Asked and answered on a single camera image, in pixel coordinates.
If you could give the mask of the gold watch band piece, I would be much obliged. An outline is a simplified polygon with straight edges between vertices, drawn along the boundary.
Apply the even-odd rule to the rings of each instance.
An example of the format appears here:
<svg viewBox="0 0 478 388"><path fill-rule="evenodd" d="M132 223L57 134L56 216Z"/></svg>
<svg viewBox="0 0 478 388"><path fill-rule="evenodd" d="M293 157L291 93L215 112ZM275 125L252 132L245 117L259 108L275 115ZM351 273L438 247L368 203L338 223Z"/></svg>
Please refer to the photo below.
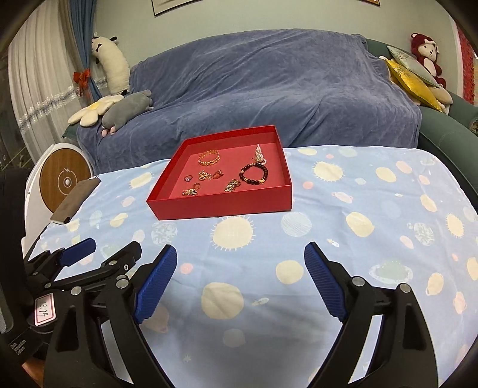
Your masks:
<svg viewBox="0 0 478 388"><path fill-rule="evenodd" d="M193 196L197 194L198 194L198 191L194 188L186 189L181 193L181 195L183 196Z"/></svg>

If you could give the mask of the blue planet print cloth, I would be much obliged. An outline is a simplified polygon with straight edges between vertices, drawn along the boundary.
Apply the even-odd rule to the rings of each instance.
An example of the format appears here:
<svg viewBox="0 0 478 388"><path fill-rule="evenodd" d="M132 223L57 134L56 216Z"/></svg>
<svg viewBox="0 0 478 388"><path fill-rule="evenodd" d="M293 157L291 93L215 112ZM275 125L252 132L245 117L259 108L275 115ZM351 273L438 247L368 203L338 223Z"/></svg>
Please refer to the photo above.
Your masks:
<svg viewBox="0 0 478 388"><path fill-rule="evenodd" d="M477 212L452 174L422 150L315 146L285 157L288 212L160 221L146 202L166 167L157 161L103 174L35 253L93 238L96 251L67 277L131 241L142 264L170 244L177 269L142 331L173 384L306 387L340 329L304 265L316 242L372 285L411 285L448 378L477 336Z"/></svg>

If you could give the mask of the round wooden white appliance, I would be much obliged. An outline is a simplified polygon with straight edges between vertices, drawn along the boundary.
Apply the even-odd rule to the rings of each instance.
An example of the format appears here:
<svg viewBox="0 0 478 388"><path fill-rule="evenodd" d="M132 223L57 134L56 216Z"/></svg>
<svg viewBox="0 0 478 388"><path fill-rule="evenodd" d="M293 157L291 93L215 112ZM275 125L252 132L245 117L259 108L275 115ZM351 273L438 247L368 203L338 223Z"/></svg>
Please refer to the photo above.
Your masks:
<svg viewBox="0 0 478 388"><path fill-rule="evenodd" d="M49 224L50 218L74 186L92 176L85 154L75 145L50 145L27 178L24 196L25 236L21 240L26 254Z"/></svg>

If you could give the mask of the beige plush cushion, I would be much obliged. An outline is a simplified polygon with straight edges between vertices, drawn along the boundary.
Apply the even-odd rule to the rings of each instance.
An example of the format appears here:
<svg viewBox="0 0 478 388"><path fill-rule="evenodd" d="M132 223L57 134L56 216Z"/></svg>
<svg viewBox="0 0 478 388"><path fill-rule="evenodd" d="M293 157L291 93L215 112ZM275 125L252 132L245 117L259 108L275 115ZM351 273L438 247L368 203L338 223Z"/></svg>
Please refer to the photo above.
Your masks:
<svg viewBox="0 0 478 388"><path fill-rule="evenodd" d="M436 100L440 103L442 107L442 111L448 115L451 109L451 105L454 103L451 94L442 86L434 87L429 86L429 90L436 98Z"/></svg>

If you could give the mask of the framed wall picture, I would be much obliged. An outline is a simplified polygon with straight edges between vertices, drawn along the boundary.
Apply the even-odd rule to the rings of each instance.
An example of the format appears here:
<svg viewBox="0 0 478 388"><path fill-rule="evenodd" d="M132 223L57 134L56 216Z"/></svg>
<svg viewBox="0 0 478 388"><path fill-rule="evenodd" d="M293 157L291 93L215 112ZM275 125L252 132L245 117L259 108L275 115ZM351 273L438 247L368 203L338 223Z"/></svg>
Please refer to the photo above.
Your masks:
<svg viewBox="0 0 478 388"><path fill-rule="evenodd" d="M378 7L380 7L380 5L381 5L380 0L361 0L361 1L367 2L369 4L373 4L373 5L378 6Z"/></svg>

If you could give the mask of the brown phone case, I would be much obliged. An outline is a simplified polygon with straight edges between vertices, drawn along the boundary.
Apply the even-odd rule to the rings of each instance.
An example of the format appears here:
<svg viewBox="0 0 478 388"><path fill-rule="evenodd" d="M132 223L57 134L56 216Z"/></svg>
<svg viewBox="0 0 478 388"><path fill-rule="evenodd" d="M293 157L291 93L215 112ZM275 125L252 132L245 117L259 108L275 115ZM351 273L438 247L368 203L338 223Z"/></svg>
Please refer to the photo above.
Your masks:
<svg viewBox="0 0 478 388"><path fill-rule="evenodd" d="M89 198L99 184L100 179L98 177L78 182L62 203L60 203L50 220L60 225L68 224L79 211L83 202Z"/></svg>

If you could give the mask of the grey mouse plush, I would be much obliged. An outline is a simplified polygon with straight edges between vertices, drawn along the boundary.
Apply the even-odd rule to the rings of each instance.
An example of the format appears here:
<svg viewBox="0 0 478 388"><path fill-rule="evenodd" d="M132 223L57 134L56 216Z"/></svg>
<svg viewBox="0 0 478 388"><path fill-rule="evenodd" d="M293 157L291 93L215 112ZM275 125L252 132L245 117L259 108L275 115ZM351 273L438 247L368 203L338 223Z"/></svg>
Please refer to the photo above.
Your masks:
<svg viewBox="0 0 478 388"><path fill-rule="evenodd" d="M103 115L101 136L113 135L128 121L153 109L150 90L130 94L117 102Z"/></svg>

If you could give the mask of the red bow tieback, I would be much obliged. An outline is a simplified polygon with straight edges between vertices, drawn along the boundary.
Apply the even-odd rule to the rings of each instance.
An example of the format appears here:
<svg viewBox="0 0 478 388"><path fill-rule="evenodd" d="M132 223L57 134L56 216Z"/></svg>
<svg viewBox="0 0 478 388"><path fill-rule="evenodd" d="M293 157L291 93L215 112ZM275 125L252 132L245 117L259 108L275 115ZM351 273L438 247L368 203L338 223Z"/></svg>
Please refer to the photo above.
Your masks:
<svg viewBox="0 0 478 388"><path fill-rule="evenodd" d="M91 71L85 69L83 72L74 71L73 81L78 87L79 97L91 98L91 91L89 89L89 80L91 77Z"/></svg>

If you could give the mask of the green sofa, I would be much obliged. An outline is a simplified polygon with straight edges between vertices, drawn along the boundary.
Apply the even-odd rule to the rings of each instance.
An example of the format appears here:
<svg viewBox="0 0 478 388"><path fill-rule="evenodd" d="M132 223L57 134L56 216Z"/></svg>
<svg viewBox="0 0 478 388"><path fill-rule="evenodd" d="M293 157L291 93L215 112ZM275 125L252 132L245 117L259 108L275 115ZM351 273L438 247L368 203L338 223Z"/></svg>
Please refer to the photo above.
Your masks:
<svg viewBox="0 0 478 388"><path fill-rule="evenodd" d="M477 123L477 108L459 96L452 99L448 116L430 107L421 109L417 146L438 157L477 206L477 135L470 130Z"/></svg>

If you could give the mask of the white flower cushion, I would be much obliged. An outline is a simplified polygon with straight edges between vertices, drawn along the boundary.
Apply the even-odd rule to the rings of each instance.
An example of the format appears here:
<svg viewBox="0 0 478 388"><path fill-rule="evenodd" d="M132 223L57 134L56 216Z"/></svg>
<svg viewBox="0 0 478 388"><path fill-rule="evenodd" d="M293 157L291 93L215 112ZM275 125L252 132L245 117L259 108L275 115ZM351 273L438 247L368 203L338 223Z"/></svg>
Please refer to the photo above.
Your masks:
<svg viewBox="0 0 478 388"><path fill-rule="evenodd" d="M68 119L68 124L80 124L83 127L91 127L97 123L101 116L106 114L111 106L121 101L123 98L124 96L121 95L102 97L93 104L75 112Z"/></svg>

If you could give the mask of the white sheer curtain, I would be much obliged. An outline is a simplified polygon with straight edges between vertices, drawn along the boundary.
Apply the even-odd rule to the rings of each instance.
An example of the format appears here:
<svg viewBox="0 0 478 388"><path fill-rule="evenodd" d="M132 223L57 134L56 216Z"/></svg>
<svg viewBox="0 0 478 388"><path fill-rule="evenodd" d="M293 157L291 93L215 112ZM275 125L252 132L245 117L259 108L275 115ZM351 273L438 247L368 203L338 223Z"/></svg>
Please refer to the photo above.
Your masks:
<svg viewBox="0 0 478 388"><path fill-rule="evenodd" d="M81 48L91 37L94 1L44 1L8 46L10 98L20 134L34 162L60 142L68 119L90 104L74 73L89 65Z"/></svg>

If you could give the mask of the white alpaca plush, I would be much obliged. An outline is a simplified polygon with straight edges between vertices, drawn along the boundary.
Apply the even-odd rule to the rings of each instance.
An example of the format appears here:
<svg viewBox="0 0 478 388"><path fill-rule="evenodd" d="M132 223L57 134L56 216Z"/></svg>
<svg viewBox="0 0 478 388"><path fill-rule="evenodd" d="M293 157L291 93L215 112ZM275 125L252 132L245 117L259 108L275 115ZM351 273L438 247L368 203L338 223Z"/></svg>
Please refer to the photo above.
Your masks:
<svg viewBox="0 0 478 388"><path fill-rule="evenodd" d="M112 95L124 96L130 90L131 68L120 48L117 37L94 36L91 53L105 72L108 89Z"/></svg>

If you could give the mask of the purple blanket covered sofa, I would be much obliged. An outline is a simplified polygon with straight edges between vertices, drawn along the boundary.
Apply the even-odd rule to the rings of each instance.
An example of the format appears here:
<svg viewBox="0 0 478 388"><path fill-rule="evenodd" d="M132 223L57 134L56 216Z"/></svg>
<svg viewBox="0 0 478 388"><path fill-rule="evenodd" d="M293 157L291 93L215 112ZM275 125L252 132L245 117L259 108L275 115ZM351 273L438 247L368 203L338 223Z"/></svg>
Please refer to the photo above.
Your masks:
<svg viewBox="0 0 478 388"><path fill-rule="evenodd" d="M212 36L139 62L153 108L114 135L78 128L95 173L170 158L184 140L264 125L285 147L414 148L422 114L361 35L311 29Z"/></svg>

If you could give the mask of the gold hoop earring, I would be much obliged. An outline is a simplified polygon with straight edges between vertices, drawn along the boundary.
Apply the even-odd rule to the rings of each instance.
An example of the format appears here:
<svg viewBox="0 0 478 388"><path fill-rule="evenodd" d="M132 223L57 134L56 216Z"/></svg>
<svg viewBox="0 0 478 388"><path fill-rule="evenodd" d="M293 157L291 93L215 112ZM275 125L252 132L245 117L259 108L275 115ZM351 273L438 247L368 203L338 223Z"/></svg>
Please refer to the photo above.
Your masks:
<svg viewBox="0 0 478 388"><path fill-rule="evenodd" d="M213 175L212 175L212 178L213 179L219 179L220 177L223 176L223 172L222 170L217 170Z"/></svg>

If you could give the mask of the gold pillow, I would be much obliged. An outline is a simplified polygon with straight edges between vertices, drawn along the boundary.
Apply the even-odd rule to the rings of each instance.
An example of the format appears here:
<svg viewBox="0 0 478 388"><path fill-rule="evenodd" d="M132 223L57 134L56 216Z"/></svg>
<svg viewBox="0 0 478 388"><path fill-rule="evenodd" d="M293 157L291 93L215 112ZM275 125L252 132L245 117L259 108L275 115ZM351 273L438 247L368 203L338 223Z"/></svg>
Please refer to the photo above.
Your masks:
<svg viewBox="0 0 478 388"><path fill-rule="evenodd" d="M390 75L405 92L426 107L430 107L438 112L445 112L442 105L429 90L429 87L416 74L392 60L385 57L382 59L387 64Z"/></svg>

